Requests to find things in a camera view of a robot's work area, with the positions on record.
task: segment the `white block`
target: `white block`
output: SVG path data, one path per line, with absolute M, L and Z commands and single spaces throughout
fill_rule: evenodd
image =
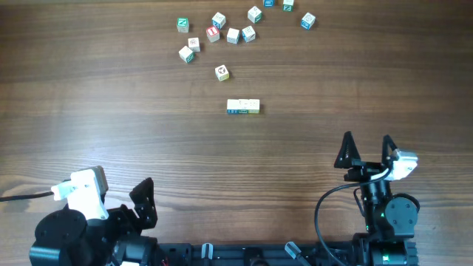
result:
M 284 0 L 282 3 L 282 11 L 292 12 L 294 9 L 294 0 Z
M 259 100 L 258 99 L 248 100 L 248 113 L 259 114 Z
M 310 14 L 309 12 L 307 12 L 307 14 L 305 14 L 304 18 L 302 18 L 302 21 L 301 21 L 301 26 L 303 28 L 305 28 L 306 30 L 309 30 L 312 25 L 314 24 L 314 22 L 316 22 L 316 17 L 312 14 Z
M 243 35 L 243 39 L 245 39 L 246 42 L 252 41 L 256 38 L 256 33 L 254 32 L 252 26 L 248 26 L 245 29 L 243 29 L 242 35 Z
M 212 26 L 207 28 L 207 38 L 210 42 L 218 41 L 220 40 L 220 31 L 217 29 L 217 27 Z
M 239 100 L 228 99 L 227 100 L 227 113 L 238 114 L 238 110 L 239 110 Z
M 248 18 L 253 23 L 257 23 L 263 17 L 263 12 L 256 6 L 248 11 Z
M 225 67 L 225 65 L 216 67 L 215 75 L 217 75 L 217 78 L 219 79 L 219 81 L 224 81 L 230 77 L 230 73 L 228 73 L 228 70 Z
M 235 29 L 228 29 L 227 33 L 227 42 L 232 43 L 232 44 L 238 44 L 238 39 L 239 39 L 239 30 Z
M 177 31 L 179 33 L 188 33 L 189 32 L 189 20 L 187 18 L 178 18 L 177 19 Z
M 225 25 L 225 22 L 226 22 L 225 16 L 220 12 L 217 12 L 215 16 L 212 18 L 212 25 L 217 27 L 217 29 L 219 30 L 223 28 L 223 25 Z
M 179 56 L 184 60 L 184 62 L 189 63 L 192 61 L 192 59 L 194 59 L 194 52 L 192 52 L 189 47 L 183 47 L 179 51 Z
M 198 38 L 189 38 L 188 39 L 188 47 L 193 52 L 200 52 L 200 44 Z

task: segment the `row of blocks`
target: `row of blocks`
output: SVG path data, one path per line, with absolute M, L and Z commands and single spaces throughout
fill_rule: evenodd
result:
M 228 99 L 227 114 L 259 114 L 259 100 L 257 99 Z

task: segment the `white part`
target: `white part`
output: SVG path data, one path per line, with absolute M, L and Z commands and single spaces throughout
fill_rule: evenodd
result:
M 200 52 L 200 44 L 198 38 L 189 38 L 188 47 L 194 52 Z
M 181 59 L 184 60 L 184 62 L 187 63 L 187 58 L 191 56 L 192 50 L 189 49 L 189 47 L 185 46 L 179 51 L 179 56 Z
M 293 259 L 296 259 L 297 255 L 301 253 L 301 250 L 294 242 L 287 242 L 284 246 L 284 250 L 286 250 L 287 254 Z
M 137 262 L 122 262 L 120 266 L 140 266 Z
M 208 245 L 208 255 L 205 257 L 205 247 Z M 202 259 L 213 259 L 214 258 L 214 246 L 211 243 L 205 243 L 202 245 L 202 255 L 200 258 Z
M 396 181 L 407 177 L 417 167 L 418 157 L 414 152 L 401 151 L 400 149 L 394 150 L 390 155 L 394 158 L 392 161 L 392 171 L 385 180 Z M 380 174 L 371 176 L 371 180 L 378 179 L 386 174 L 388 169 L 384 170 Z
M 51 191 L 54 193 L 54 200 L 67 198 L 69 209 L 80 211 L 86 219 L 109 218 L 92 169 L 72 173 L 70 181 L 54 185 Z
M 225 65 L 216 67 L 215 75 L 217 75 L 219 81 L 224 81 L 230 77 L 230 73 L 228 73 L 227 67 Z
M 207 32 L 207 38 L 210 42 L 220 40 L 220 31 L 217 29 L 217 27 L 215 26 L 209 27 L 206 30 L 206 32 Z
M 256 38 L 256 33 L 253 30 L 252 26 L 248 26 L 242 30 L 243 38 L 246 42 L 252 41 Z
M 316 22 L 316 17 L 310 14 L 309 12 L 307 12 L 307 14 L 305 14 L 302 20 L 309 24 L 309 29 L 310 29 L 313 26 L 314 22 Z
M 253 23 L 257 23 L 256 17 L 259 16 L 262 13 L 262 11 L 254 6 L 248 11 L 248 19 L 251 20 Z
M 232 44 L 238 44 L 239 30 L 230 28 L 227 33 L 227 42 Z
M 212 24 L 213 25 L 215 25 L 214 21 L 219 24 L 218 28 L 219 28 L 219 30 L 221 30 L 223 28 L 223 25 L 225 25 L 226 19 L 225 19 L 225 16 L 222 13 L 217 12 L 215 14 L 215 16 L 212 18 Z

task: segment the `cable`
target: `cable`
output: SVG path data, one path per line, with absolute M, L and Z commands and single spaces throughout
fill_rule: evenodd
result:
M 17 196 L 9 196 L 9 197 L 0 197 L 0 202 L 7 202 L 12 200 L 30 200 L 30 199 L 38 199 L 40 197 L 48 197 L 52 196 L 54 193 L 52 191 L 40 193 L 40 194 L 31 194 L 31 195 L 17 195 Z
M 323 194 L 322 197 L 320 197 L 319 201 L 317 202 L 316 210 L 315 210 L 315 213 L 314 213 L 314 219 L 313 219 L 313 222 L 316 226 L 317 237 L 319 238 L 320 244 L 324 247 L 324 249 L 327 251 L 327 253 L 333 259 L 335 259 L 335 261 L 337 263 L 339 263 L 341 266 L 347 266 L 347 265 L 345 263 L 341 262 L 340 259 L 338 259 L 337 257 L 335 257 L 335 255 L 332 254 L 329 247 L 327 246 L 324 239 L 322 238 L 322 234 L 320 233 L 320 229 L 319 229 L 319 209 L 320 209 L 320 205 L 322 204 L 322 201 L 324 201 L 324 199 L 326 197 L 328 197 L 330 194 L 332 194 L 333 192 L 337 192 L 337 191 L 340 191 L 340 190 L 345 189 L 345 188 L 352 188 L 352 187 L 356 187 L 356 186 L 369 185 L 369 184 L 373 184 L 373 183 L 379 182 L 381 180 L 384 180 L 391 174 L 391 171 L 392 171 L 392 169 L 388 168 L 386 174 L 384 174 L 382 177 L 379 177 L 379 178 L 374 179 L 374 180 L 366 181 L 366 182 L 363 182 L 363 183 L 353 183 L 353 184 L 347 184 L 347 185 L 340 185 L 336 188 L 332 188 L 329 191 L 327 191 L 325 194 Z
M 355 190 L 353 191 L 353 196 L 355 197 L 356 205 L 357 205 L 358 208 L 360 209 L 361 215 L 364 217 L 365 214 L 364 214 L 363 206 L 361 206 L 360 200 L 358 199 L 358 196 L 356 196 L 356 192 L 357 192 L 359 189 L 360 189 L 360 188 L 355 188 Z

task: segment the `white bracket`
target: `white bracket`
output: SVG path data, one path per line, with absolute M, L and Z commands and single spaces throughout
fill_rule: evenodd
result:
M 99 178 L 94 170 L 86 169 L 71 173 L 71 180 L 51 187 L 54 200 L 67 198 L 69 209 L 80 211 L 86 219 L 108 219 L 101 194 L 108 190 L 105 176 Z
M 416 153 L 400 149 L 394 150 L 390 157 L 392 158 L 392 171 L 385 178 L 388 181 L 401 180 L 407 177 L 417 167 L 417 161 L 419 160 Z M 388 169 L 385 169 L 382 173 L 372 175 L 371 180 L 383 177 L 387 171 Z

